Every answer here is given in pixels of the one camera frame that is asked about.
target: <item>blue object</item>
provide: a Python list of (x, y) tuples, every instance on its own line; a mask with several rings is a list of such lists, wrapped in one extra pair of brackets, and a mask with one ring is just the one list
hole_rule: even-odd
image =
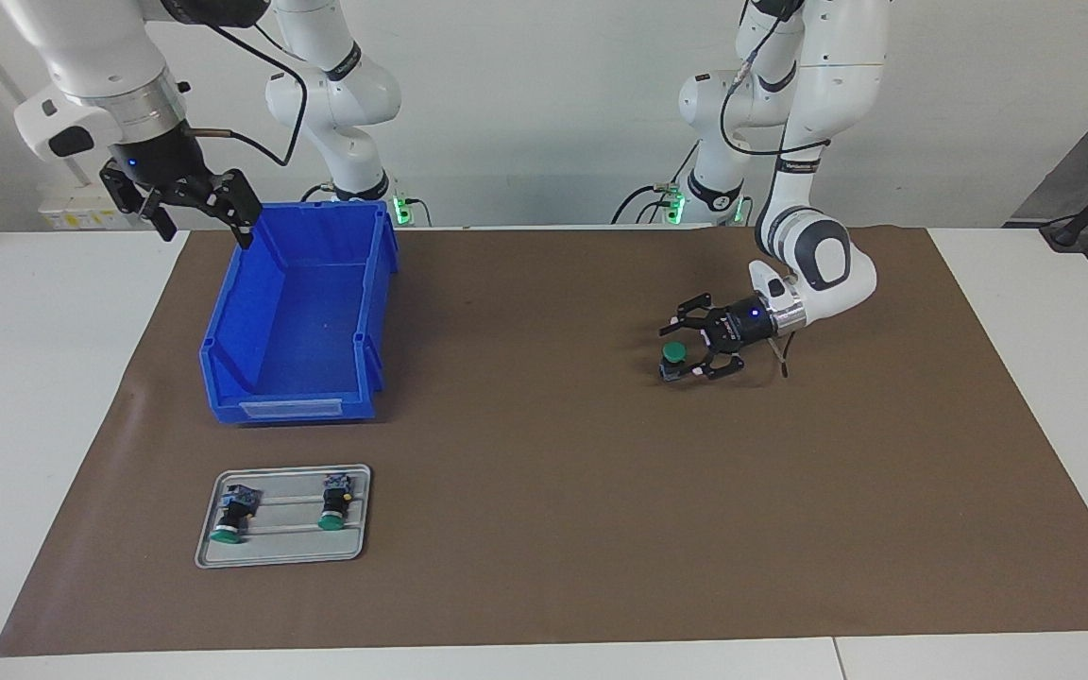
[(382, 202), (263, 206), (233, 251), (200, 347), (208, 404), (225, 423), (375, 417), (397, 240)]

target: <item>white wall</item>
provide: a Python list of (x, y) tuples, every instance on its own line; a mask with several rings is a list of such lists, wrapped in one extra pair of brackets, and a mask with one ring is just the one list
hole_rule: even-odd
[[(740, 9), (722, 0), (345, 8), (363, 50), (405, 91), (401, 116), (372, 129), (385, 163), (448, 224), (601, 223), (628, 190), (669, 180), (694, 140), (677, 113), (679, 86), (734, 64)], [(194, 26), (150, 33), (177, 77), (194, 83), (195, 125), (285, 141), (262, 98), (271, 67)], [(23, 89), (44, 83), (1, 10), (0, 60)], [(815, 193), (850, 224), (999, 226), (1088, 129), (1088, 3), (898, 0), (890, 64), (876, 110), (834, 141)], [(0, 154), (12, 144), (0, 120)], [(325, 180), (308, 146), (281, 171), (236, 144), (203, 145), (212, 166), (245, 169), (267, 199), (295, 199)], [(747, 193), (762, 198), (768, 184), (761, 160)]]

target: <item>blue plastic crate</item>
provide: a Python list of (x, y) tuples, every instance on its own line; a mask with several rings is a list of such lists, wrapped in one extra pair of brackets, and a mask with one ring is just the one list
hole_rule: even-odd
[(273, 203), (234, 250), (199, 360), (225, 423), (375, 417), (397, 240), (381, 202)]

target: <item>empty blue container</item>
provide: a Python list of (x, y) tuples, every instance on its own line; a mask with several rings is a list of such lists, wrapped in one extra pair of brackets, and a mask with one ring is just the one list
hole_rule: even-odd
[(397, 238), (382, 202), (273, 203), (234, 250), (200, 347), (225, 423), (375, 417)]

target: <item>brown mat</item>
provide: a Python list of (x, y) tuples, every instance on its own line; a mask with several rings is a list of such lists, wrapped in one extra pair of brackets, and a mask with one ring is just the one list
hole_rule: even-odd
[[(746, 292), (744, 232), (405, 233), (381, 420), (236, 429), (195, 233), (0, 655), (1088, 629), (1088, 511), (924, 232), (791, 380), (666, 386), (656, 327)], [(354, 562), (200, 571), (224, 469), (366, 461)]]

